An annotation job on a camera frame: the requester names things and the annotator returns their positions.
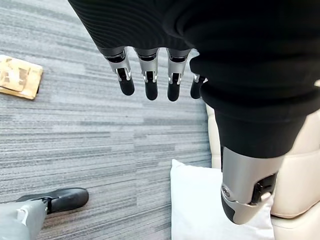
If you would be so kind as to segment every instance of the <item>black shoe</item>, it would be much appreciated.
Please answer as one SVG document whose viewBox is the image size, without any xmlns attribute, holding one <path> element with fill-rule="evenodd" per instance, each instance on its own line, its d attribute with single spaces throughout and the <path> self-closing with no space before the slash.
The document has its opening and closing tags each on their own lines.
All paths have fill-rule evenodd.
<svg viewBox="0 0 320 240">
<path fill-rule="evenodd" d="M 60 188 L 54 191 L 24 195 L 16 202 L 43 200 L 48 204 L 47 214 L 74 210 L 84 206 L 89 200 L 89 193 L 81 187 Z"/>
</svg>

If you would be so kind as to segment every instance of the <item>white pillow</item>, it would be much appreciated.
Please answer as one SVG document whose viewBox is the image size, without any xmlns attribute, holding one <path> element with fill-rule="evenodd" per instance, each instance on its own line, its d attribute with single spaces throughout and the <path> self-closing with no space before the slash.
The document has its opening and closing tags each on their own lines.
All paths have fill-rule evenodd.
<svg viewBox="0 0 320 240">
<path fill-rule="evenodd" d="M 232 223 L 221 203 L 219 169 L 187 166 L 172 160 L 172 240 L 274 240 L 273 197 L 243 225 Z"/>
</svg>

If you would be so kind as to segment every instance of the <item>floor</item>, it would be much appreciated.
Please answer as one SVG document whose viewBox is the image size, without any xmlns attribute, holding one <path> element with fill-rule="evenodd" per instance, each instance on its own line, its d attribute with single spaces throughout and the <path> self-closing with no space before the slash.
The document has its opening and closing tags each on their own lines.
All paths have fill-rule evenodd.
<svg viewBox="0 0 320 240">
<path fill-rule="evenodd" d="M 48 216 L 39 240 L 169 240 L 171 159 L 211 162 L 189 67 L 169 102 L 162 49 L 159 97 L 149 101 L 129 49 L 136 90 L 124 96 L 67 0 L 1 0 L 0 10 L 0 54 L 44 67 L 34 101 L 0 95 L 1 202 L 79 186 L 89 203 Z"/>
</svg>

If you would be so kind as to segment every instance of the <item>gray carpet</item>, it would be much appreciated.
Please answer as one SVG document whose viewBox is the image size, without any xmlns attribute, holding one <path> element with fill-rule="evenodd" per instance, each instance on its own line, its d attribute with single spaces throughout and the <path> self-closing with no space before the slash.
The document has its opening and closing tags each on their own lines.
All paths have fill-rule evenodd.
<svg viewBox="0 0 320 240">
<path fill-rule="evenodd" d="M 147 100 L 129 50 L 135 93 L 124 96 L 67 0 L 1 0 L 0 54 L 44 67 L 34 101 L 0 95 L 0 200 L 79 186 L 89 203 L 48 216 L 41 240 L 170 239 L 171 159 L 209 167 L 205 105 L 167 99 L 167 54 L 159 97 Z"/>
</svg>

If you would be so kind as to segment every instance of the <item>beige sofa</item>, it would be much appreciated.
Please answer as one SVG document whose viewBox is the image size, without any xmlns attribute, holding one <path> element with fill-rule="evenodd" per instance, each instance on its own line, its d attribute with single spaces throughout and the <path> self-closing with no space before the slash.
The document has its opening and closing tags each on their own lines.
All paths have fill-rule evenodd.
<svg viewBox="0 0 320 240">
<path fill-rule="evenodd" d="M 212 167 L 221 167 L 214 110 L 207 106 Z M 271 210 L 275 240 L 320 240 L 320 110 L 309 115 L 279 171 Z"/>
</svg>

